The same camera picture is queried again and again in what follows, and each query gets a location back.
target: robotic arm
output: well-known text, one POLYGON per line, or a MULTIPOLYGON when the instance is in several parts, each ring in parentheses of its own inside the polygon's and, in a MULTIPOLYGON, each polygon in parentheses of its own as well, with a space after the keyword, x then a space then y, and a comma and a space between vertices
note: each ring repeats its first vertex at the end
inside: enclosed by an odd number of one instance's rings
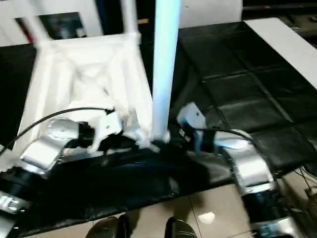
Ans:
POLYGON ((18 221, 23 222, 24 212, 36 201, 65 148, 92 146, 97 150, 108 135, 122 131, 116 111, 102 118, 99 126, 105 125, 107 120, 111 120, 110 125, 100 132, 86 122, 52 119, 43 135, 24 150, 20 160, 0 173, 0 238, 18 237, 18 221))
POLYGON ((241 130, 234 130, 240 135, 232 132, 195 130, 206 128, 206 122, 193 103, 185 106, 177 119, 182 128, 189 128, 191 131, 193 147, 198 153, 202 150, 213 150, 228 162, 249 216, 254 237, 303 237, 286 210, 287 205, 281 200, 273 175, 249 134, 241 130))
MULTIPOLYGON (((98 148, 107 135, 122 131, 115 114, 111 118, 114 126, 104 128, 102 133, 86 122, 52 119, 45 133, 22 153, 20 161, 0 174, 0 238, 18 236, 17 222, 23 221, 21 216, 35 201, 65 148, 98 148)), ((197 152, 213 150, 228 162, 256 238, 303 237, 279 199, 273 175, 249 134, 240 130, 235 130, 236 134, 195 130, 206 128, 206 123, 194 104, 183 108, 177 119, 185 131, 190 128, 192 144, 197 152)))

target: black table surface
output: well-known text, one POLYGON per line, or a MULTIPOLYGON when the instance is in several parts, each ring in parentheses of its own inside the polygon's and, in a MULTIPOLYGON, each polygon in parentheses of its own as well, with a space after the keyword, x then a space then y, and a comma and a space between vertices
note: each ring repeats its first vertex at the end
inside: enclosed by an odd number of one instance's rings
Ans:
MULTIPOLYGON (((140 49, 151 87, 153 41, 144 40, 140 49)), ((9 112, 0 119, 6 131, 1 144, 17 132, 35 53, 31 45, 0 48, 1 103, 9 112)), ((316 89, 243 22, 180 30, 172 87, 171 121, 195 102, 209 127, 250 133, 276 175, 317 158, 316 89)), ((56 171, 28 213, 24 235, 232 183, 222 158, 176 147, 78 161, 56 171)))

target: cable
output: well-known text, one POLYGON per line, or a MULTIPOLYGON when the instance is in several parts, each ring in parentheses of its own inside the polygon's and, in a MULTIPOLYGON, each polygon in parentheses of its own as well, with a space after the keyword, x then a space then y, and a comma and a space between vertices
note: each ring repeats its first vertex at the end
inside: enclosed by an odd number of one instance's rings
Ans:
POLYGON ((21 133, 19 133, 15 138, 13 138, 9 143, 7 143, 3 148, 2 150, 0 151, 0 156, 6 151, 6 149, 8 147, 10 147, 11 145, 13 145, 15 143, 15 141, 17 141, 19 138, 21 138, 24 134, 26 134, 29 130, 31 130, 33 127, 37 126, 38 124, 46 121, 47 119, 50 119, 50 118, 53 118, 53 117, 56 117, 58 115, 61 115, 61 114, 65 114, 65 113, 70 113, 70 112, 74 112, 74 111, 83 111, 83 110, 100 110, 100 111, 105 111, 107 113, 110 113, 112 112, 111 110, 108 110, 108 109, 105 109, 105 108, 93 108, 93 107, 90 107, 90 108, 71 108, 71 109, 66 109, 66 110, 63 110, 63 111, 59 111, 59 112, 56 112, 56 113, 52 113, 46 117, 43 117, 42 119, 34 122, 33 124, 29 125, 27 128, 25 128, 21 133))
POLYGON ((306 173, 307 175, 309 175, 309 176, 314 177, 314 178, 316 178, 316 179, 317 179, 317 177, 316 177, 315 175, 313 175, 313 174, 309 173, 309 172, 305 169, 305 167, 304 167, 304 166, 302 166, 301 168, 302 168, 302 170, 304 171, 304 173, 306 173))
POLYGON ((306 176, 303 176, 302 174, 300 174, 299 172, 297 172, 297 171, 294 171, 297 175, 299 175, 300 177, 302 177, 305 181, 306 181, 306 184, 307 184, 307 186, 308 187, 310 187, 311 188, 311 186, 310 185, 308 185, 308 182, 307 182, 307 180, 308 181, 310 181, 310 182, 313 182, 314 184, 316 184, 317 185, 317 182, 315 182, 315 181, 313 181, 312 179, 310 179, 310 178, 308 178, 308 177, 306 177, 306 176))
POLYGON ((235 131, 235 130, 231 130, 231 129, 222 129, 222 128, 208 128, 208 129, 200 129, 200 128, 194 128, 194 130, 200 130, 200 131, 213 131, 213 132, 217 132, 217 131, 220 131, 220 132, 227 132, 227 133, 230 133, 230 134, 234 134, 234 135, 238 135, 238 136, 241 136, 243 137, 245 140, 247 141, 250 141, 254 146, 256 146, 255 142, 254 142, 254 139, 241 133, 241 132, 238 132, 238 131, 235 131))

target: metal bracket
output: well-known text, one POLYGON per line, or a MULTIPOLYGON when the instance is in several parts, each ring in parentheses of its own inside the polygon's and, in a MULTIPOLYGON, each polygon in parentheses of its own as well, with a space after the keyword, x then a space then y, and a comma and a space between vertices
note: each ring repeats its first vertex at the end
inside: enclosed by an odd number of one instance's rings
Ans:
MULTIPOLYGON (((235 130, 251 137, 241 130, 235 130)), ((241 195, 275 188, 273 176, 255 146, 239 135, 217 132, 215 146, 222 150, 232 168, 241 195)))
POLYGON ((17 166, 46 177, 64 148, 78 139, 79 124, 69 119, 53 119, 46 133, 32 142, 22 153, 17 166))

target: white floor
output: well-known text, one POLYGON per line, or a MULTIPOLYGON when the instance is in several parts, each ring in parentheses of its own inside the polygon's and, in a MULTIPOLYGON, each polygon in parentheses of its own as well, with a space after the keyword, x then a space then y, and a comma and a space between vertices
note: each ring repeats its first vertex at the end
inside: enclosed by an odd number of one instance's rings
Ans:
MULTIPOLYGON (((306 199, 304 189, 307 185, 299 175, 290 173, 285 179, 300 197, 306 199)), ((128 216, 135 226, 132 238, 163 238, 166 221, 171 216, 186 221, 199 238, 252 237, 246 212, 234 185, 148 206, 128 212, 128 216), (205 219, 210 212, 215 214, 212 222, 205 219)), ((93 224, 88 222, 30 238, 84 238, 93 224)))

